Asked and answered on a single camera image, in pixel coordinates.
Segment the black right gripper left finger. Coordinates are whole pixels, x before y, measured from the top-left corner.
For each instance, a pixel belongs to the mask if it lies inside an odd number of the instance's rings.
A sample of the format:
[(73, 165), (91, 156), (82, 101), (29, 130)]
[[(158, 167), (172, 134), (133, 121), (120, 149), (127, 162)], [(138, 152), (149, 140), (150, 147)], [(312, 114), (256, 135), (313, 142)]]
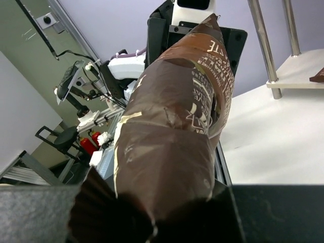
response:
[(78, 186), (1, 186), (1, 242), (72, 242)]

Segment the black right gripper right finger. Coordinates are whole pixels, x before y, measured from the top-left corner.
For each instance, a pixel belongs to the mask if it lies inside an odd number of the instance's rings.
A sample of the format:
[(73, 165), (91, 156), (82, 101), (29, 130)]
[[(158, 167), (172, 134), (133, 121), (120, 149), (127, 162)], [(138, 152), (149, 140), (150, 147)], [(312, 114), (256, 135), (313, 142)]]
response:
[(217, 242), (323, 242), (322, 185), (216, 183)]

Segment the brown Kettle sea salt bag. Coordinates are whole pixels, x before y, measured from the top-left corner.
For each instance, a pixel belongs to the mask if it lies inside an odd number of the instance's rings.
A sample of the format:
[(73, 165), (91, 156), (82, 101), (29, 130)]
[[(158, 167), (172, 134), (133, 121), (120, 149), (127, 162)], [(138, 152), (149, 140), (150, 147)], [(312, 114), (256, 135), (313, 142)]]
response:
[(114, 134), (114, 188), (91, 168), (70, 212), (74, 242), (209, 242), (215, 148), (234, 74), (211, 14), (139, 77)]

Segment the brown Chuba bag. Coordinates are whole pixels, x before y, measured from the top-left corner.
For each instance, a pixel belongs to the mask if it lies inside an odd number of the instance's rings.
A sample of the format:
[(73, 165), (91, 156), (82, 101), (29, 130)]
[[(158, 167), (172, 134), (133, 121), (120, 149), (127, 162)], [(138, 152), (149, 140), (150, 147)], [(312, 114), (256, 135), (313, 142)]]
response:
[(309, 78), (310, 82), (313, 83), (324, 83), (324, 68), (322, 68), (315, 76)]

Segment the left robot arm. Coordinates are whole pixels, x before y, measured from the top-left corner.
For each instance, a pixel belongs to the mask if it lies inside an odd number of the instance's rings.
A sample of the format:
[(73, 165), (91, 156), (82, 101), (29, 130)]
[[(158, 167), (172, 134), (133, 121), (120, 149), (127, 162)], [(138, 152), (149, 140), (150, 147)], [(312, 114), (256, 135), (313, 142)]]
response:
[(113, 98), (129, 100), (137, 79), (144, 71), (145, 60), (145, 49), (132, 54), (123, 49), (99, 66), (104, 84)]

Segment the white two-tier wooden shelf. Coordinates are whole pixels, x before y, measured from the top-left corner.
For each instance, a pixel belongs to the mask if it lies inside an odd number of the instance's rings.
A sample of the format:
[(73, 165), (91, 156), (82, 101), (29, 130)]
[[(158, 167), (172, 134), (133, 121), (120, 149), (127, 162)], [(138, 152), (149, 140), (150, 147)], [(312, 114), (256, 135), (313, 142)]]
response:
[(248, 1), (248, 4), (268, 74), (266, 86), (271, 89), (273, 98), (280, 99), (282, 89), (323, 89), (323, 84), (309, 81), (323, 68), (323, 49), (301, 53), (292, 2), (282, 1), (291, 55), (277, 70), (259, 1)]

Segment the black office stool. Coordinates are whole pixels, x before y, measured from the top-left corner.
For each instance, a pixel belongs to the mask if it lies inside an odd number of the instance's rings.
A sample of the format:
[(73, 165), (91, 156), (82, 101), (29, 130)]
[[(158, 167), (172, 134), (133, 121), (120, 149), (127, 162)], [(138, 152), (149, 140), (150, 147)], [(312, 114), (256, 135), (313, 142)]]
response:
[[(53, 142), (51, 142), (50, 140), (42, 137), (41, 132), (43, 132), (44, 130), (48, 131), (50, 135), (55, 136), (56, 139)], [(43, 126), (36, 132), (35, 136), (41, 139), (43, 142), (51, 145), (62, 154), (74, 160), (85, 160), (83, 164), (89, 163), (90, 161), (90, 155), (85, 151), (85, 149), (82, 148), (80, 145), (79, 146), (75, 145), (75, 142), (79, 138), (77, 126), (67, 128), (63, 132), (53, 131), (46, 126)], [(71, 147), (78, 150), (77, 155), (72, 155), (71, 153), (68, 152)]]

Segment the red fire extinguisher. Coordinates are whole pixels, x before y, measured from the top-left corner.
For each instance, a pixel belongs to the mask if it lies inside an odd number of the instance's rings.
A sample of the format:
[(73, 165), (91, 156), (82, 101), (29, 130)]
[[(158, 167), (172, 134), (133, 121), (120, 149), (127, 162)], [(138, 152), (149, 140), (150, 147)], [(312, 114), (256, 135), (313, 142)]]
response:
[(79, 143), (89, 155), (93, 155), (93, 153), (98, 150), (98, 148), (88, 138), (79, 137)]

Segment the black tripod stand device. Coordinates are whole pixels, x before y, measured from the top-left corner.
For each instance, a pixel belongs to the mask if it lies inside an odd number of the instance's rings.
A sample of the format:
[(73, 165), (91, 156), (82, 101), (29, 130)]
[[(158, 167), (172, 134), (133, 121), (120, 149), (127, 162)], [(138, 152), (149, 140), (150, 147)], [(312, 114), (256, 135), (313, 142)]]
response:
[(57, 104), (59, 105), (67, 100), (77, 110), (76, 115), (78, 119), (90, 114), (91, 110), (86, 105), (82, 105), (75, 96), (89, 101), (99, 98), (101, 94), (100, 91), (95, 91), (95, 86), (92, 82), (90, 82), (91, 89), (88, 93), (80, 89), (81, 86), (87, 83), (79, 74), (81, 70), (84, 71), (84, 65), (84, 60), (76, 61), (65, 71), (61, 82), (54, 88)]

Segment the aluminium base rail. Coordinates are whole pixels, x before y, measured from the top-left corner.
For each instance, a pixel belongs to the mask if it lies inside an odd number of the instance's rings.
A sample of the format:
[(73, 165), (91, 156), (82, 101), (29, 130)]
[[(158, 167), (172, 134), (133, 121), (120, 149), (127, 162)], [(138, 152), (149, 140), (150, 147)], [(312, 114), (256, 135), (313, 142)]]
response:
[(218, 145), (215, 149), (215, 179), (227, 186), (232, 185), (229, 170), (220, 142), (218, 142)]

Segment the left aluminium frame post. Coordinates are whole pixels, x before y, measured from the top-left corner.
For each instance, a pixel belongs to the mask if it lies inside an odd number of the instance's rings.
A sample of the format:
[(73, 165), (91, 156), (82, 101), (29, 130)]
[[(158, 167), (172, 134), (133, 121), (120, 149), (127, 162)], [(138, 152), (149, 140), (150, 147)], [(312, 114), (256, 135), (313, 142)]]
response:
[(60, 1), (49, 0), (48, 3), (57, 18), (64, 25), (65, 29), (72, 35), (74, 40), (80, 45), (82, 50), (86, 54), (89, 54), (89, 56), (92, 57), (96, 63), (101, 64), (100, 58), (94, 52), (93, 48), (89, 45), (88, 41), (84, 38), (77, 25), (65, 10), (63, 5), (60, 3)]

